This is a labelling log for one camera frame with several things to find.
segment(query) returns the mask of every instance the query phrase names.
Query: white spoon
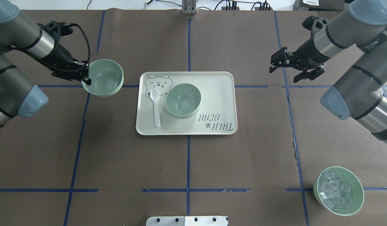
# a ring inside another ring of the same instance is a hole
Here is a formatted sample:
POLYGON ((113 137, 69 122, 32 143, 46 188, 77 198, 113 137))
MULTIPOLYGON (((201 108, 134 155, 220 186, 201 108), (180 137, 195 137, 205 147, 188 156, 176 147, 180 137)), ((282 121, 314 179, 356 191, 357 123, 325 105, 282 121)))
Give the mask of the white spoon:
POLYGON ((150 99, 153 100, 153 116, 155 119, 155 127, 160 127, 160 116, 159 110, 157 109, 157 99, 159 97, 159 93, 155 88, 150 90, 150 99))

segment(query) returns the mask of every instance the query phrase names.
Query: empty bowl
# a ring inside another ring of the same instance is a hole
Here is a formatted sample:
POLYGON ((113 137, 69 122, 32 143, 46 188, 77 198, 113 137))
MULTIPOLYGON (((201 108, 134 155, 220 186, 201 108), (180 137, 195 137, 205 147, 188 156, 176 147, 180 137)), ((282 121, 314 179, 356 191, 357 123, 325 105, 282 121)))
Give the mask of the empty bowl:
POLYGON ((166 108, 173 116, 187 118, 193 116, 200 107, 199 89, 189 83, 173 87, 166 95, 166 108))
POLYGON ((123 84, 123 71, 121 66, 114 60, 100 59, 89 64, 89 78, 91 85, 82 82, 84 89, 101 97, 116 94, 123 84))
POLYGON ((340 216, 356 214, 364 203, 360 181, 340 166, 323 170, 314 182, 314 194, 324 208, 340 216))

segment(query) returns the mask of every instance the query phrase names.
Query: white bracket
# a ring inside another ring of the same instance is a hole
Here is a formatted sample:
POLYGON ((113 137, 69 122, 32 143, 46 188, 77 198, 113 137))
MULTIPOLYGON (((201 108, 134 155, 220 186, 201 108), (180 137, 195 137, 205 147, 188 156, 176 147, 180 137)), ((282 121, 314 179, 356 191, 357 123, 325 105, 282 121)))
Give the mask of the white bracket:
POLYGON ((225 216, 149 217, 146 226, 228 226, 225 216))
POLYGON ((182 14, 196 14, 196 0, 182 0, 182 14))

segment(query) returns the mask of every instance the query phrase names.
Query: bowl of ice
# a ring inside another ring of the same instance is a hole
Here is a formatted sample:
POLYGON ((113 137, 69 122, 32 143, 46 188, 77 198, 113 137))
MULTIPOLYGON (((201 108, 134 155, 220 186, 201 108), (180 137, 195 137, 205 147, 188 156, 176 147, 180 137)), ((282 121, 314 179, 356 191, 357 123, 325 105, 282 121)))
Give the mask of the bowl of ice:
POLYGON ((360 181, 340 166, 323 170, 314 182, 314 194, 324 208, 340 216, 356 214, 364 203, 360 181))

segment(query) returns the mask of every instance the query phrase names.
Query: rectangular tray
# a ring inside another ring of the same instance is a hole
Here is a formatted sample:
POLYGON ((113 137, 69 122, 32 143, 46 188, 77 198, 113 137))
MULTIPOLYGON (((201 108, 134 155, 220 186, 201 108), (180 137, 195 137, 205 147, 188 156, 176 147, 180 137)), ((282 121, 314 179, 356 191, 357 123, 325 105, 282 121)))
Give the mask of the rectangular tray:
POLYGON ((142 135, 223 135, 237 130, 234 79, 228 72, 147 72, 140 76, 136 131, 142 135), (201 106, 189 118, 178 118, 165 107, 165 96, 174 86, 190 83, 201 92, 201 106), (159 92, 160 127, 154 126, 149 91, 159 92))

